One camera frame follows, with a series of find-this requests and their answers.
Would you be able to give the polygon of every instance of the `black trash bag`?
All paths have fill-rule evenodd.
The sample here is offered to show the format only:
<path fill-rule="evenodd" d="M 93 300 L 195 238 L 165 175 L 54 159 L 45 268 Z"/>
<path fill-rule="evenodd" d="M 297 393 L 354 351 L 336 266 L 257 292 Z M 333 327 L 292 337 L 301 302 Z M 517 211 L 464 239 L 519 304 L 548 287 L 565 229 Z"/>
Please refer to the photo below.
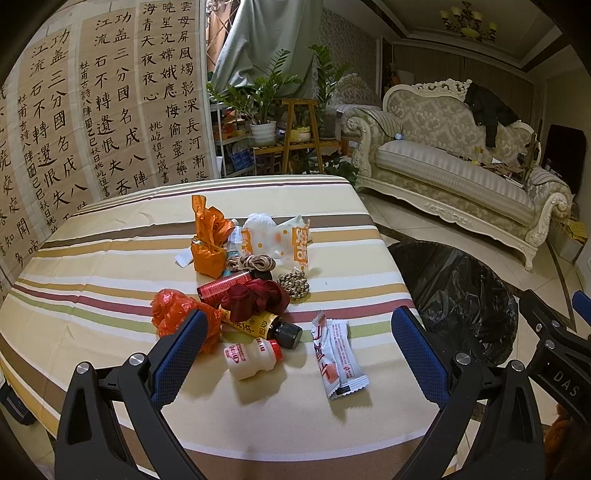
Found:
<path fill-rule="evenodd" d="M 519 313 L 497 274 L 473 256 L 435 242 L 402 242 L 388 249 L 425 330 L 486 365 L 509 358 Z"/>

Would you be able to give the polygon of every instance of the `white wrapper with red text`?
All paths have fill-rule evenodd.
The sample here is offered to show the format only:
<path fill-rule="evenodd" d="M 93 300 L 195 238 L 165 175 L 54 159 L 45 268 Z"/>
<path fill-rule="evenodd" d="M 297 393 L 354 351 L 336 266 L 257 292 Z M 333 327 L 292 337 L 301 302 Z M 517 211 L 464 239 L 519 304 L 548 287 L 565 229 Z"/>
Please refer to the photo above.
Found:
<path fill-rule="evenodd" d="M 369 378 L 353 356 L 347 320 L 331 320 L 324 312 L 312 320 L 312 340 L 326 396 L 343 397 L 369 385 Z"/>

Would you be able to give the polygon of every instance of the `orange wrapped package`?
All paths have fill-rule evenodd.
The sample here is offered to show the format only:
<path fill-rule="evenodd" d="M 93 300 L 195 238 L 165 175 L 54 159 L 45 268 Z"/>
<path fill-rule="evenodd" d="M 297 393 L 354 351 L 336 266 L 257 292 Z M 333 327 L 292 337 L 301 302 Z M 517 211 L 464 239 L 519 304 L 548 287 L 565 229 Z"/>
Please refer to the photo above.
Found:
<path fill-rule="evenodd" d="M 191 202 L 195 212 L 195 237 L 191 242 L 195 271 L 218 278 L 226 267 L 226 251 L 222 245 L 235 226 L 217 208 L 207 208 L 203 195 L 193 195 Z"/>
<path fill-rule="evenodd" d="M 201 310 L 207 316 L 207 338 L 199 353 L 210 353 L 213 345 L 219 341 L 222 323 L 222 312 L 210 305 L 186 296 L 184 293 L 165 288 L 160 290 L 152 300 L 152 323 L 158 329 L 158 336 L 163 337 L 174 333 L 187 314 L 193 310 Z"/>

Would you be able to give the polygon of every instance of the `black bottle cap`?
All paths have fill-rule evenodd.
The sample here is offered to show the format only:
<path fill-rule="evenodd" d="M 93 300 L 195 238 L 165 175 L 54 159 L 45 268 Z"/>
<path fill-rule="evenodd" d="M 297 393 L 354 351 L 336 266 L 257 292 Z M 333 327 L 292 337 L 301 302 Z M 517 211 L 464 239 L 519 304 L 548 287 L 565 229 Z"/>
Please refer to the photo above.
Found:
<path fill-rule="evenodd" d="M 273 280 L 271 272 L 261 272 L 260 270 L 250 270 L 252 278 L 260 278 L 261 280 Z"/>
<path fill-rule="evenodd" d="M 275 328 L 275 340 L 284 348 L 294 349 L 300 343 L 302 329 L 293 323 L 287 323 L 283 320 L 278 322 Z"/>

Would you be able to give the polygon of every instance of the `blue crate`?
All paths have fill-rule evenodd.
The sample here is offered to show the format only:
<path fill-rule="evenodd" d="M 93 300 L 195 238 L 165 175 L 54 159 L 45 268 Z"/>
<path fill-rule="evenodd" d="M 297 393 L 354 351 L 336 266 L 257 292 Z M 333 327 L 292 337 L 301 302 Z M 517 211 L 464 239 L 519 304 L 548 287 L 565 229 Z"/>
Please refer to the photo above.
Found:
<path fill-rule="evenodd" d="M 253 164 L 250 150 L 242 150 L 241 152 L 234 153 L 230 155 L 230 160 L 232 160 L 232 165 L 234 165 L 236 171 L 251 167 Z"/>

